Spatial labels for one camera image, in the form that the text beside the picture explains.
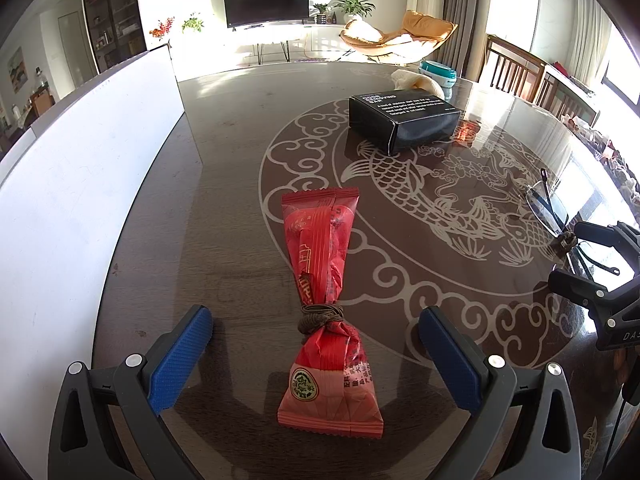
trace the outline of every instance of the orange chair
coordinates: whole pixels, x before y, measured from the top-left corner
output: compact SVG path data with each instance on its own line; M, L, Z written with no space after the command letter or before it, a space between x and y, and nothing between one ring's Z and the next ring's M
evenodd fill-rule
M414 10L402 19L402 28L385 34L361 19L344 26L340 37L351 50L378 63L407 64L420 61L441 46L458 26Z

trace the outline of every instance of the white plant pot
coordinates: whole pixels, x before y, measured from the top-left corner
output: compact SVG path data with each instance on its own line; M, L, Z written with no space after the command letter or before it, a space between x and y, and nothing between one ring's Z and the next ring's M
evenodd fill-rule
M344 23L347 24L349 23L351 20L361 20L362 16L360 16L359 14L345 14L344 15Z

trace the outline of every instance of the glossy tabletop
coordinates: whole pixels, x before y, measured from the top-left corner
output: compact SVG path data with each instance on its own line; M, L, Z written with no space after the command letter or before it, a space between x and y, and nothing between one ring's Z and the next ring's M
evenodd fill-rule
M525 193L547 168L570 218L599 224L631 212L578 139L544 110L459 80L463 110L447 142L385 156L348 128L347 99L393 89L393 66L259 66L180 84L186 117L131 209L113 257L94 367L144 352L193 304L214 336L176 406L162 414L206 479L423 479L468 413L456 409L416 332L441 307L486 354L564 368L584 478L602 466L619 404L611 352L598 352L586 311L551 294L563 262ZM276 411L301 343L300 302L284 249L280 197L357 186L340 302L363 335L385 421L381 440L280 427ZM611 251L594 258L617 262ZM596 275L611 290L629 279ZM517 416L481 478L497 466ZM623 436L635 411L623 416ZM122 429L118 414L116 423ZM136 471L148 472L122 431Z

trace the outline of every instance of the black box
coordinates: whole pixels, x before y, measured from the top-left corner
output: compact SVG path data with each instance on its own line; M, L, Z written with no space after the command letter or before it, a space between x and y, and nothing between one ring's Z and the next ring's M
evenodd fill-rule
M460 110L413 88L349 99L349 126L387 155L453 135Z

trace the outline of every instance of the door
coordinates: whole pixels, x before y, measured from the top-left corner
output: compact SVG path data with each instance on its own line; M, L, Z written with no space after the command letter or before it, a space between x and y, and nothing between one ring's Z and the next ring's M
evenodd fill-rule
M66 63L69 65L69 72L71 72L76 88L94 76L89 54L84 47L84 39L82 38L84 32L81 23L80 14L77 11L58 18Z

